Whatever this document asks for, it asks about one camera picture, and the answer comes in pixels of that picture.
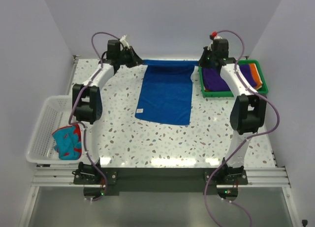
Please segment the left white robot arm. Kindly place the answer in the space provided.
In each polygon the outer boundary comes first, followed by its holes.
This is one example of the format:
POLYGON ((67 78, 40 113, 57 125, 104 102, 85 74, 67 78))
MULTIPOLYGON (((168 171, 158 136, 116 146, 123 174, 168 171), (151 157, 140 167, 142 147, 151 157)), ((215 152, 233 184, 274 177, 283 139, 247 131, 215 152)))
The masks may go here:
POLYGON ((79 161, 97 164, 99 152, 94 147, 92 131, 101 119, 103 104, 101 89, 124 65, 132 68, 141 65, 143 60, 135 53, 127 35, 109 40, 106 58, 101 58, 94 73, 83 83, 72 87, 72 111, 68 123, 78 125, 81 130, 82 155, 79 161))

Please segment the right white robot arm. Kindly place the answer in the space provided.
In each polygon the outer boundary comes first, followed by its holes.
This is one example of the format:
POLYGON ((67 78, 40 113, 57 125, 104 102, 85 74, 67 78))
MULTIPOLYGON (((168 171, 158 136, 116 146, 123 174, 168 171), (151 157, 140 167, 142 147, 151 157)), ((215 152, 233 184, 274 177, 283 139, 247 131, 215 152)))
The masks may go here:
POLYGON ((266 101, 256 95, 257 91, 242 74, 237 60, 229 57, 228 40, 217 35, 211 35, 210 39, 212 43, 204 47, 199 65, 216 70, 235 98, 230 114, 233 137, 219 172, 220 180, 230 184, 237 178, 236 172, 244 168, 249 143, 264 124, 266 101))

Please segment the blue towel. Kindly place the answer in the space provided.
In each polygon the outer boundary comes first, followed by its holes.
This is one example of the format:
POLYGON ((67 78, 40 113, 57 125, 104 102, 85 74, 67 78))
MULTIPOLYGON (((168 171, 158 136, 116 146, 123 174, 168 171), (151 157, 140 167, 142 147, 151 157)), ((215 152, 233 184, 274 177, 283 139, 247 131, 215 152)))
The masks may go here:
POLYGON ((135 117, 159 124, 190 123, 192 79, 197 61, 145 60, 135 117))

